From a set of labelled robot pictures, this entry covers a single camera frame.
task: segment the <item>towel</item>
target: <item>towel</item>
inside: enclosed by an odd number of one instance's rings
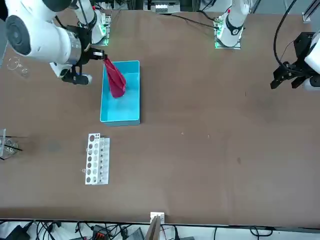
[[[126,79],[122,73],[115,67],[109,58],[104,60],[106,72],[108,74],[109,87],[111,95],[114,98],[120,98],[126,91]]]

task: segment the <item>table surface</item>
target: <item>table surface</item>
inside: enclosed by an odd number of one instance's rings
[[[184,16],[209,24],[200,13]],[[27,80],[0,69],[0,126],[25,151],[0,162],[0,217],[318,227],[320,95],[271,90],[282,16],[247,17],[242,49],[212,29],[147,11],[113,13],[113,61],[140,61],[141,124],[100,123],[101,61],[89,86],[27,58]],[[73,13],[61,20],[75,23]],[[289,15],[277,49],[308,31]],[[294,61],[292,45],[284,60]],[[85,185],[88,133],[111,139],[109,185]]]

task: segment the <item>glass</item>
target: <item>glass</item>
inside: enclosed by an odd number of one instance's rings
[[[17,56],[9,59],[7,68],[25,79],[30,76],[29,69],[21,63],[20,58]]]

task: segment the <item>wire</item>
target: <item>wire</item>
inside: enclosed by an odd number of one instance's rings
[[[207,19],[214,21],[216,18],[209,17],[203,10],[198,10],[198,13],[202,13]]]
[[[174,240],[180,240],[177,227],[175,225],[173,225],[173,227],[174,227]]]
[[[82,12],[82,14],[83,14],[83,18],[84,18],[84,21],[85,21],[86,27],[87,27],[89,30],[91,30],[91,29],[89,28],[89,24],[88,24],[88,21],[87,21],[87,17],[86,17],[86,14],[85,14],[84,8],[82,7],[81,0],[79,0],[78,2],[79,2],[79,4],[80,4],[81,12]]]
[[[258,231],[258,229],[257,229],[257,227],[251,226],[251,227],[250,227],[250,233],[251,233],[253,236],[257,237],[257,240],[259,240],[259,237],[270,237],[270,236],[274,233],[274,230],[273,230],[273,229],[270,229],[270,233],[268,233],[268,234],[260,234],[259,231]]]
[[[132,224],[129,224],[128,226],[124,227],[123,229],[121,229],[118,233],[116,233],[112,238],[110,238],[110,240],[113,240],[116,238],[116,236],[118,236],[123,230],[126,230],[128,227],[132,226]]]
[[[165,232],[164,226],[161,225],[161,228],[162,228],[162,231],[163,231],[163,234],[164,234],[164,238],[165,238],[165,240],[167,240],[167,236],[166,236],[166,232]]]
[[[232,7],[232,5],[230,7],[228,7],[224,13],[228,12],[228,10]]]
[[[285,47],[285,49],[284,49],[284,51],[283,51],[283,53],[282,53],[282,55],[281,55],[281,57],[280,57],[280,61],[281,61],[282,57],[284,56],[284,54],[285,54],[287,48],[289,47],[289,45],[292,44],[294,41],[295,41],[295,40],[292,40],[292,41],[291,41],[290,43],[288,43],[288,45]]]
[[[100,9],[105,10],[105,9],[100,5],[99,2],[96,2],[95,4],[98,5]]]
[[[190,22],[195,23],[195,24],[199,24],[199,25],[202,25],[202,26],[206,26],[206,27],[208,27],[208,28],[219,29],[217,26],[212,26],[212,25],[208,25],[208,24],[205,24],[205,23],[202,23],[202,22],[198,22],[198,21],[195,21],[195,20],[186,18],[186,17],[184,17],[184,16],[178,16],[178,15],[171,15],[171,16],[177,17],[177,18],[180,18],[180,19],[184,19],[184,20],[186,20],[186,21],[190,21]]]
[[[216,240],[217,227],[214,229],[213,240]]]
[[[285,11],[278,27],[276,28],[275,30],[275,34],[274,34],[274,40],[273,40],[273,53],[274,53],[274,57],[276,59],[276,61],[279,63],[279,65],[284,68],[286,71],[290,72],[290,73],[294,73],[294,74],[299,74],[299,75],[303,75],[304,72],[303,71],[296,71],[296,70],[292,70],[292,69],[289,69],[287,66],[285,66],[279,59],[278,57],[278,54],[277,54],[277,38],[278,38],[278,33],[279,33],[279,30],[282,26],[282,24],[284,23],[288,13],[290,12],[290,10],[292,9],[292,7],[295,5],[297,0],[293,0],[290,4],[290,6],[288,7],[288,9]]]
[[[6,145],[6,144],[5,144],[4,146],[6,146],[7,148],[11,148],[11,149],[15,149],[15,150],[23,151],[22,149],[17,148],[17,147],[14,147],[14,146]]]
[[[48,230],[47,227],[45,227],[45,225],[41,222],[42,226],[44,227],[44,229],[49,233],[50,237],[52,240],[55,240],[54,236],[52,236],[51,232]]]
[[[44,234],[43,234],[43,238],[42,238],[42,240],[45,240],[46,232],[47,232],[47,231],[44,231]]]
[[[217,1],[217,0],[211,0],[210,2],[208,2],[207,5],[205,5],[205,7],[204,7],[201,11],[204,11],[211,3],[212,3],[212,4],[211,4],[211,7],[213,7],[213,6],[215,5],[216,1]]]
[[[79,234],[80,234],[81,239],[85,239],[84,236],[82,236],[82,233],[81,233],[81,230],[80,230],[80,222],[77,222],[77,223],[76,223],[76,227],[77,227],[77,230],[79,231]]]
[[[61,28],[67,29],[66,26],[61,23],[61,21],[60,21],[60,19],[59,19],[58,16],[55,16],[54,18],[55,18],[55,20],[58,22],[58,24],[60,24]]]

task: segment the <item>blue plastic container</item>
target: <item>blue plastic container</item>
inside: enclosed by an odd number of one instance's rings
[[[103,65],[100,121],[107,126],[130,126],[140,124],[140,62],[114,61],[113,64],[126,80],[122,97],[111,95],[108,75]]]

